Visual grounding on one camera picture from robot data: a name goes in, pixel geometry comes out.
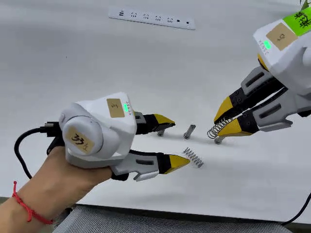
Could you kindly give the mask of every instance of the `metal mesh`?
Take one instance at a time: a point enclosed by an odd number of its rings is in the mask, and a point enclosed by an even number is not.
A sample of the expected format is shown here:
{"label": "metal mesh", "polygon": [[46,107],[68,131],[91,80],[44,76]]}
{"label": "metal mesh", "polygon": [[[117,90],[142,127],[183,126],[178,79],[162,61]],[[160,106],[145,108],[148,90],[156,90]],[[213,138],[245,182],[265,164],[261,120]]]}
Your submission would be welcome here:
{"label": "metal mesh", "polygon": [[276,223],[216,223],[135,216],[77,206],[53,233],[291,233]]}

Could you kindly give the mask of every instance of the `paper label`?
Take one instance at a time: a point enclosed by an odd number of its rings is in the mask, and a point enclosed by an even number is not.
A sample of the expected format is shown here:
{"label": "paper label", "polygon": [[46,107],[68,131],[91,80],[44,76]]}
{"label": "paper label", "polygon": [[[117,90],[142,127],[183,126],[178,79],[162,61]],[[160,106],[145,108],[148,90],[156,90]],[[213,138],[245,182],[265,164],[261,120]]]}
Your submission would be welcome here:
{"label": "paper label", "polygon": [[77,131],[75,127],[69,128],[66,134],[66,139],[84,153],[91,152],[94,147],[94,142],[88,139],[79,131]]}
{"label": "paper label", "polygon": [[125,117],[120,99],[107,99],[111,118]]}
{"label": "paper label", "polygon": [[296,36],[288,27],[286,27],[283,23],[279,23],[276,27],[274,27],[268,34],[267,38],[271,40],[271,42],[282,51],[291,43],[293,43],[298,36]]}

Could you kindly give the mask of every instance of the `metal bolt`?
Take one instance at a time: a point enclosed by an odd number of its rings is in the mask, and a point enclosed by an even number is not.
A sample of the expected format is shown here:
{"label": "metal bolt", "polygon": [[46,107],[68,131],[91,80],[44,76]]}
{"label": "metal bolt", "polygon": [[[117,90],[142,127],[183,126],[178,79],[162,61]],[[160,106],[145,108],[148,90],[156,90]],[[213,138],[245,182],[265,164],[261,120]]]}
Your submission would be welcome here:
{"label": "metal bolt", "polygon": [[195,125],[190,125],[187,132],[184,133],[184,139],[189,139],[194,129],[195,129]]}
{"label": "metal bolt", "polygon": [[215,144],[219,145],[222,143],[225,137],[218,136],[214,139]]}
{"label": "metal bolt", "polygon": [[156,132],[156,134],[157,134],[159,137],[162,137],[163,134],[164,134],[164,131],[165,131],[165,130],[160,130],[160,131]]}

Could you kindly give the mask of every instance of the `power strip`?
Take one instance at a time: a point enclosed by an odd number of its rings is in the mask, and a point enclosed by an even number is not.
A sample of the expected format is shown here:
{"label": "power strip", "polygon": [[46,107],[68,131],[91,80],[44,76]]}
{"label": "power strip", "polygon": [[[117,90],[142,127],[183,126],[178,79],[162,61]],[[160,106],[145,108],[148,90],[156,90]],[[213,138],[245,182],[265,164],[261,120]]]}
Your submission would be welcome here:
{"label": "power strip", "polygon": [[174,28],[195,30],[195,24],[191,18],[181,18],[171,15],[155,14],[128,8],[110,7],[109,18],[122,19],[133,22],[149,23]]}

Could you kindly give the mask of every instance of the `red string bracelet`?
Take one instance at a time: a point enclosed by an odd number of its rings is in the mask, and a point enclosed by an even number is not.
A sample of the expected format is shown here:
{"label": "red string bracelet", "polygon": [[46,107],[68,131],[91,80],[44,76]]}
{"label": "red string bracelet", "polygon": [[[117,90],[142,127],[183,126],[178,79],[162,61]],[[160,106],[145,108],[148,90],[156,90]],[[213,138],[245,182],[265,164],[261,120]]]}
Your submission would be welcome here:
{"label": "red string bracelet", "polygon": [[37,214],[34,210],[32,210],[31,208],[29,208],[24,202],[23,200],[17,195],[16,193],[16,184],[17,182],[14,181],[14,187],[13,187],[13,195],[12,197],[16,199],[16,201],[18,202],[18,204],[20,204],[22,207],[24,207],[27,212],[28,212],[28,219],[27,222],[30,222],[32,217],[35,217],[36,219],[38,219],[40,222],[47,224],[47,225],[51,225],[53,224],[53,220],[47,220],[44,217],[40,216],[39,214]]}

